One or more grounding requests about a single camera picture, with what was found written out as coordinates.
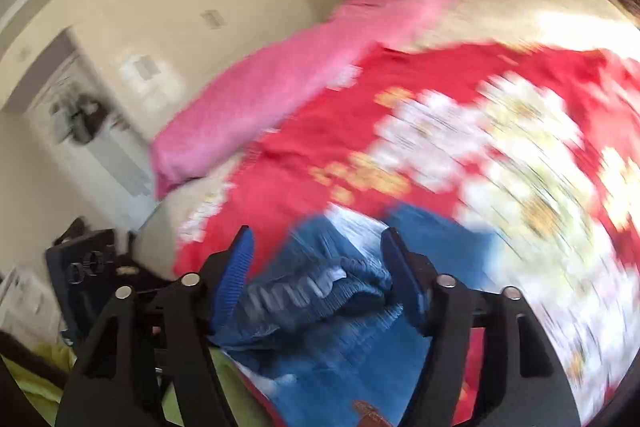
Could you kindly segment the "blue denim pants lace hem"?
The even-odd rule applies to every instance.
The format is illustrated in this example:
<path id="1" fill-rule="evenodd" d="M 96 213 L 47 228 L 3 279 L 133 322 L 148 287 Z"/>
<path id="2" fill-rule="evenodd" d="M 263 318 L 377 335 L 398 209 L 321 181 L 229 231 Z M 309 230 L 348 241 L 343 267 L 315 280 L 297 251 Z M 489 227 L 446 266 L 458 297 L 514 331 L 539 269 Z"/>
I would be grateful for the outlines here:
<path id="1" fill-rule="evenodd" d="M 213 343 L 241 366 L 287 426 L 353 426 L 366 410 L 397 424 L 430 343 L 392 291 L 381 236 L 475 289 L 490 284 L 497 239 L 410 205 L 374 220 L 340 206 L 288 233 L 234 310 L 213 323 Z"/>

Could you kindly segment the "green sleeve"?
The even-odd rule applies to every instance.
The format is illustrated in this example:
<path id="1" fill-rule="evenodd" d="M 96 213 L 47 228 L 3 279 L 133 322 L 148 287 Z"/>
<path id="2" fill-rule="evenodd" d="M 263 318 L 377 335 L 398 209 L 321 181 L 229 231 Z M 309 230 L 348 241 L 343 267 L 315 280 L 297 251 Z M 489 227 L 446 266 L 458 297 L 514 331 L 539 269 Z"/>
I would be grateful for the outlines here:
<path id="1" fill-rule="evenodd" d="M 210 348 L 218 379 L 226 394 L 229 407 L 239 426 L 272 426 L 273 422 L 254 395 L 245 387 L 244 381 L 231 361 L 218 349 Z M 40 345 L 34 353 L 43 363 L 43 370 L 52 371 L 53 377 L 66 377 L 75 363 L 72 350 L 64 345 Z M 1 355 L 10 374 L 22 389 L 25 397 L 46 422 L 54 424 L 58 405 L 62 399 L 62 388 L 47 378 L 26 369 L 7 355 Z"/>

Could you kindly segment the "red floral blanket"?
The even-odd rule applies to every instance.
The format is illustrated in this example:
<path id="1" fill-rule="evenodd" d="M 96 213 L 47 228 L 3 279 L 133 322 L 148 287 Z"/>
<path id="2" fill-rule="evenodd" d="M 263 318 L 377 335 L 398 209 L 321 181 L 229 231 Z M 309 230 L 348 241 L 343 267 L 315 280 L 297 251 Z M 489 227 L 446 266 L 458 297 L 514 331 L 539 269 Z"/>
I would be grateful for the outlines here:
<path id="1" fill-rule="evenodd" d="M 378 48 L 250 147 L 179 232 L 177 273 L 238 228 L 247 283 L 331 206 L 402 205 L 497 239 L 489 286 L 523 294 L 585 425 L 639 350 L 639 64 L 608 50 Z"/>

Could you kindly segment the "cream bed sheet mattress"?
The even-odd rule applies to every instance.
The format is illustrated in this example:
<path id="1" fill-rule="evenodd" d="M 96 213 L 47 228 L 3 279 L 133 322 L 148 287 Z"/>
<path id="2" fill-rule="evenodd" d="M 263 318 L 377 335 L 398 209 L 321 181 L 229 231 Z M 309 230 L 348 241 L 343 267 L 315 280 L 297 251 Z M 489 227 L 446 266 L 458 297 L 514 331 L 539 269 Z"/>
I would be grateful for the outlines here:
<path id="1" fill-rule="evenodd" d="M 540 44 L 607 49 L 639 58 L 639 29 L 616 0 L 454 0 L 434 26 L 396 49 L 416 53 L 493 41 L 520 50 Z M 227 181 L 244 153 L 243 147 L 237 148 L 206 170 L 204 178 L 184 184 L 161 202 L 134 242 L 134 259 L 161 277 L 171 277 L 178 228 L 205 196 Z"/>

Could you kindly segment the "pink quilt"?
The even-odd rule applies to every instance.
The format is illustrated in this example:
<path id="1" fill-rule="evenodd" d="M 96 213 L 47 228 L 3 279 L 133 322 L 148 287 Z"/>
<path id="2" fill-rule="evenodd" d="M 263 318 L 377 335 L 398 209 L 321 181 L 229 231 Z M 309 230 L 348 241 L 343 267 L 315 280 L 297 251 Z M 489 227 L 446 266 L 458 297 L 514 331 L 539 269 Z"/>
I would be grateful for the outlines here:
<path id="1" fill-rule="evenodd" d="M 154 138 L 156 197 L 206 176 L 345 74 L 372 46 L 409 42 L 451 1 L 345 0 L 326 22 L 229 67 Z"/>

